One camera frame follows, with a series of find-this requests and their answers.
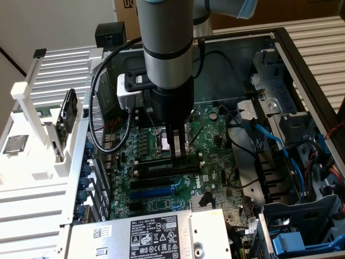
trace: cardboard box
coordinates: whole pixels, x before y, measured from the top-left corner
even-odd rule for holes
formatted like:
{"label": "cardboard box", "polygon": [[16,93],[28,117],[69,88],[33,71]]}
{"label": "cardboard box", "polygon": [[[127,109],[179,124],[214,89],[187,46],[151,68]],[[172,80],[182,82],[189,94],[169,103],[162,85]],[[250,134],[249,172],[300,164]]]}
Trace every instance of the cardboard box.
{"label": "cardboard box", "polygon": [[[211,14],[214,30],[266,23],[289,22],[338,15],[341,0],[259,0],[249,20]],[[140,36],[136,0],[115,0],[119,22],[125,22],[127,39]]]}

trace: power supply label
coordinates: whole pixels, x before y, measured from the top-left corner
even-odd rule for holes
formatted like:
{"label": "power supply label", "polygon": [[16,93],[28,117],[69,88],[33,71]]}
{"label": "power supply label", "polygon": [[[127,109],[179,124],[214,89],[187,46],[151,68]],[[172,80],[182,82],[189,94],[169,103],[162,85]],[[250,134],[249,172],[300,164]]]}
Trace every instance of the power supply label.
{"label": "power supply label", "polygon": [[130,223],[130,259],[179,259],[177,216]]}

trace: white wall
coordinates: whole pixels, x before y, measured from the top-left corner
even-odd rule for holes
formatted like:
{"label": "white wall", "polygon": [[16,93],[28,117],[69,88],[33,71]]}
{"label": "white wall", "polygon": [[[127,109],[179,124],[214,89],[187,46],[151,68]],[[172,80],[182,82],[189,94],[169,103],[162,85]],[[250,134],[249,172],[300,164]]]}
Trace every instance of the white wall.
{"label": "white wall", "polygon": [[[95,45],[100,23],[114,22],[114,0],[0,0],[0,46],[27,72],[36,49]],[[0,134],[23,76],[0,54]]]}

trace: motherboard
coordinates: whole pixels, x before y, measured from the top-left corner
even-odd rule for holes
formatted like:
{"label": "motherboard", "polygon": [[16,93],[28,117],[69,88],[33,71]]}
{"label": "motherboard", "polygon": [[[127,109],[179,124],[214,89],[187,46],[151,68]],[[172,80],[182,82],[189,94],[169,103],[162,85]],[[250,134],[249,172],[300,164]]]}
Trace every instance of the motherboard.
{"label": "motherboard", "polygon": [[[213,204],[207,206],[223,209],[231,225],[244,226],[242,190],[228,185],[236,161],[231,146],[226,145],[225,117],[217,106],[195,107],[185,124],[187,158],[176,161],[170,159],[164,127],[134,124],[125,147],[103,158],[112,183],[110,219],[202,209],[200,199],[211,193]],[[109,120],[108,147],[124,134],[122,128],[116,132],[117,123]]]}

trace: circuit board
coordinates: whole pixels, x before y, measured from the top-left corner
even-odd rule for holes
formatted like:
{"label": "circuit board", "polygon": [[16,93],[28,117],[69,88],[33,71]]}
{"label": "circuit board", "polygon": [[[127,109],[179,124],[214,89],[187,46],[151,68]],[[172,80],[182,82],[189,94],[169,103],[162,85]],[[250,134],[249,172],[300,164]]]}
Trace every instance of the circuit board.
{"label": "circuit board", "polygon": [[[140,211],[133,211],[128,204],[130,199],[130,183],[140,181],[133,173],[135,157],[142,161],[152,159],[166,159],[170,152],[163,148],[157,151],[157,141],[166,146],[163,128],[141,128],[133,126],[126,146],[119,151],[119,156],[125,158],[120,164],[112,159],[109,178],[112,182],[113,196],[111,201],[110,219],[124,219],[149,213],[159,213],[191,208],[193,196],[211,192],[216,202],[216,208],[222,208],[225,219],[234,226],[244,226],[246,217],[239,213],[243,196],[241,190],[228,187],[226,181],[230,172],[236,167],[232,148],[225,147],[225,115],[219,115],[218,107],[212,105],[200,106],[189,123],[186,125],[186,139],[188,142],[200,131],[194,143],[188,148],[187,158],[201,153],[203,166],[200,173],[171,176],[171,182],[176,187],[173,196],[150,197],[140,199]],[[121,137],[123,131],[113,134],[109,140]]]}

